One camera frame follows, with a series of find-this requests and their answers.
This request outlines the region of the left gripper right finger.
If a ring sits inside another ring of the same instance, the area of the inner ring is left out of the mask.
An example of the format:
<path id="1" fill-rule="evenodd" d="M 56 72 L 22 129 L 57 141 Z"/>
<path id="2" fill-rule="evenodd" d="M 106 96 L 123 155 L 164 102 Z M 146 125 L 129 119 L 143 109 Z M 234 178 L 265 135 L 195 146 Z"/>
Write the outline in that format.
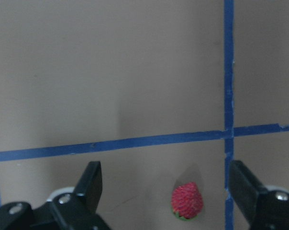
<path id="1" fill-rule="evenodd" d="M 264 185 L 238 160 L 229 167 L 229 192 L 251 230 L 289 230 L 289 191 Z"/>

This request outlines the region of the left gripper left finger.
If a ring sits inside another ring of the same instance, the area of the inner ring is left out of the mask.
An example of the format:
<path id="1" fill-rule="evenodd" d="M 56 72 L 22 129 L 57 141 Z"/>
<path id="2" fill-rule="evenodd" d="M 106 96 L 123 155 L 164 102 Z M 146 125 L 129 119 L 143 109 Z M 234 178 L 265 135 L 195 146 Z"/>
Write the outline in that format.
<path id="1" fill-rule="evenodd" d="M 96 213 L 102 194 L 100 161 L 91 161 L 72 191 L 65 190 L 53 197 L 50 210 L 61 230 L 109 230 Z"/>

